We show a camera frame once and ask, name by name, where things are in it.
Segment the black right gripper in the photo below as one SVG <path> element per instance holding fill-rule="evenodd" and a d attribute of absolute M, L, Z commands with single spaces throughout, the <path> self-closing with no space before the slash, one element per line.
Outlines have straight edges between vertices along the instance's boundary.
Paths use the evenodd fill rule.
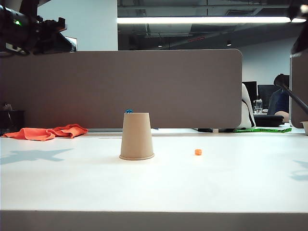
<path fill-rule="evenodd" d="M 300 55 L 308 49 L 308 32 L 303 30 L 291 48 L 291 55 Z"/>

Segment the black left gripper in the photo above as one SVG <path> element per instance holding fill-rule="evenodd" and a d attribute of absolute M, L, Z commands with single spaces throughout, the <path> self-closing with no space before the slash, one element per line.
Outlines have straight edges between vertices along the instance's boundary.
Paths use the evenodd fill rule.
<path fill-rule="evenodd" d="M 33 48 L 33 53 L 76 52 L 76 43 L 61 33 L 65 30 L 67 30 L 67 25 L 62 17 L 59 17 L 58 21 L 45 20 L 39 22 L 38 41 Z"/>

